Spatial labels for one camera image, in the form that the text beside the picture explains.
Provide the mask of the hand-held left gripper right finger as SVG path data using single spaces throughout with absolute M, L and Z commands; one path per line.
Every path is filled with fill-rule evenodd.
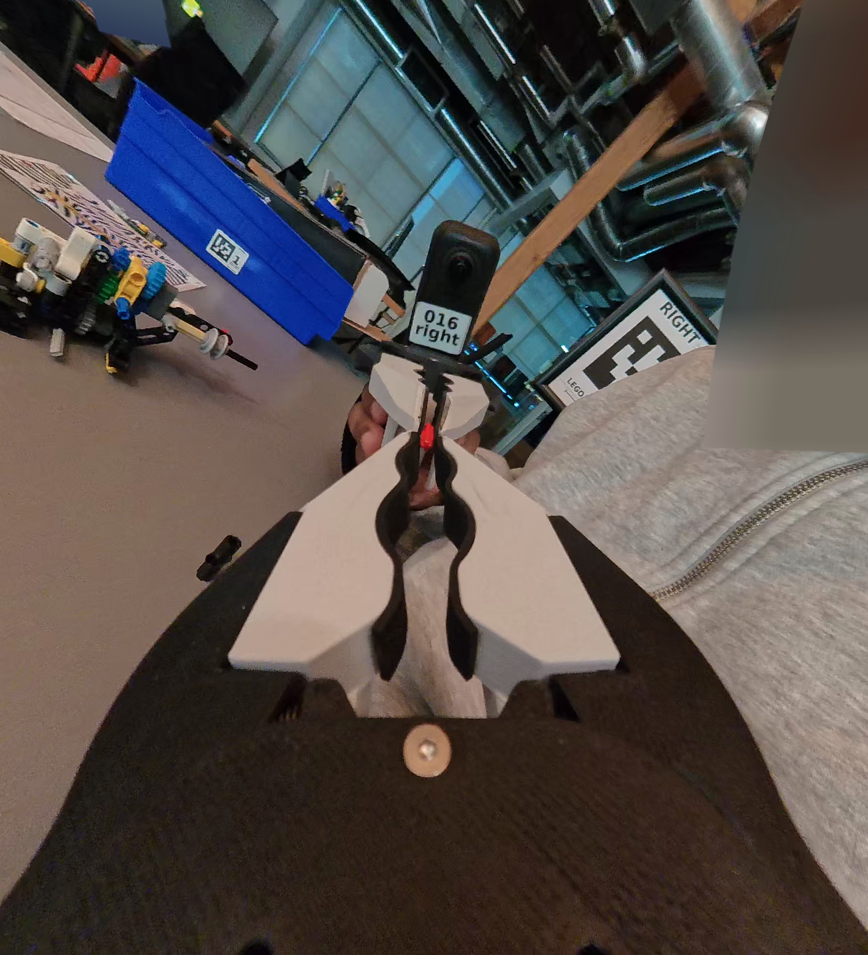
M 621 654 L 555 519 L 450 438 L 434 447 L 448 578 L 451 661 L 497 718 L 523 682 L 616 671 Z

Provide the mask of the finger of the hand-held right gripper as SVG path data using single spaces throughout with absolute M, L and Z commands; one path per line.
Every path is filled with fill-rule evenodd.
M 435 400 L 425 383 L 423 364 L 401 356 L 382 356 L 373 367 L 369 391 L 387 414 L 382 447 L 400 432 L 421 434 L 433 424 Z
M 483 423 L 489 398 L 478 377 L 434 375 L 434 446 L 444 438 L 460 440 Z

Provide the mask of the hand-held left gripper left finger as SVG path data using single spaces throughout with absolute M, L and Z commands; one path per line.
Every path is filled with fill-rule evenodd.
M 234 669 L 330 679 L 366 712 L 380 673 L 372 629 L 394 590 L 377 518 L 402 477 L 397 455 L 413 449 L 400 434 L 302 509 L 228 651 Z

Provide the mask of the black lego pin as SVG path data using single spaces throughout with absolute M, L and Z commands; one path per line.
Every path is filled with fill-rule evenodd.
M 236 557 L 242 548 L 242 541 L 235 535 L 227 535 L 203 559 L 196 571 L 196 577 L 201 582 L 212 582 Z

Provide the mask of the person's right forearm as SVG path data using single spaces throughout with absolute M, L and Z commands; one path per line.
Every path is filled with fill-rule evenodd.
M 700 444 L 714 353 L 687 352 L 568 406 L 518 472 L 494 452 L 476 457 L 551 515 L 677 488 L 709 469 Z

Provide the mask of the partly built lego model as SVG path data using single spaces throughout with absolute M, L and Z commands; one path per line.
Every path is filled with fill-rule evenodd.
M 231 334 L 179 300 L 165 265 L 145 265 L 120 245 L 74 227 L 67 239 L 22 219 L 10 241 L 0 237 L 0 331 L 26 338 L 50 331 L 50 355 L 64 357 L 70 338 L 103 347 L 106 372 L 125 375 L 136 352 L 183 336 L 201 354 L 258 364 L 233 348 Z

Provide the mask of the person's right hand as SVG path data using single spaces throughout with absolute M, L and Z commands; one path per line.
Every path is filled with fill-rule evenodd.
M 380 450 L 388 421 L 388 414 L 375 400 L 368 384 L 351 408 L 341 442 L 341 473 L 347 475 L 356 466 Z M 422 511 L 441 506 L 443 496 L 437 484 L 429 484 L 433 466 L 433 452 L 426 451 L 420 460 L 417 481 L 410 492 L 410 507 Z

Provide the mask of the background work desk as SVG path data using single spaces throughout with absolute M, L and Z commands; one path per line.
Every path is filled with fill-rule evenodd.
M 219 121 L 207 132 L 212 148 L 231 170 L 355 291 L 368 280 L 384 278 L 387 286 L 376 304 L 361 303 L 355 294 L 345 315 L 347 324 L 375 325 L 382 313 L 389 313 L 392 325 L 406 315 L 407 299 L 414 288 L 368 236 L 359 208 L 348 202 L 342 184 L 331 178 L 318 179 L 302 158 L 273 170 Z

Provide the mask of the large glass window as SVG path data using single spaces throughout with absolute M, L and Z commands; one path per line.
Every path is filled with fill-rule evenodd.
M 248 132 L 265 159 L 308 163 L 314 190 L 346 188 L 414 283 L 435 227 L 492 232 L 500 262 L 551 202 L 517 199 L 551 168 L 512 102 L 477 2 L 265 2 L 275 20 Z

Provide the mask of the framed marker sign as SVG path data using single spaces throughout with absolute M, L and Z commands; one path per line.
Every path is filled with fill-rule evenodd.
M 536 381 L 557 411 L 688 352 L 714 346 L 718 328 L 661 270 Z

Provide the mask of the person in grey hoodie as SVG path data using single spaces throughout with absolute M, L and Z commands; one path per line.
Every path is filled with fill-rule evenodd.
M 578 444 L 512 472 L 672 613 L 868 928 L 868 457 Z

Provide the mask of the blue plastic bin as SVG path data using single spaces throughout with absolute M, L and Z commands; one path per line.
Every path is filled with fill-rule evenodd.
M 106 180 L 298 342 L 332 339 L 353 285 L 209 140 L 137 81 Z

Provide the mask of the black monitor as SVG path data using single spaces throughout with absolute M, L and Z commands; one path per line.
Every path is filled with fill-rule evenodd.
M 212 126 L 246 91 L 277 16 L 262 1 L 165 2 L 165 12 L 170 44 L 153 87 L 200 127 Z

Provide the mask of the striped sticker sheet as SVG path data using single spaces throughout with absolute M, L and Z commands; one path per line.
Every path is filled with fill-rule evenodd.
M 167 281 L 180 292 L 205 283 L 153 245 L 112 204 L 98 197 L 58 164 L 0 149 L 0 174 L 73 228 L 93 233 L 110 249 L 126 248 L 146 265 L 165 265 Z

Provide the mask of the white paper sheets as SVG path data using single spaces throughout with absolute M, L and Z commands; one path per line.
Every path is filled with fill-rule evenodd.
M 112 143 L 0 44 L 0 109 L 44 137 L 111 161 Z

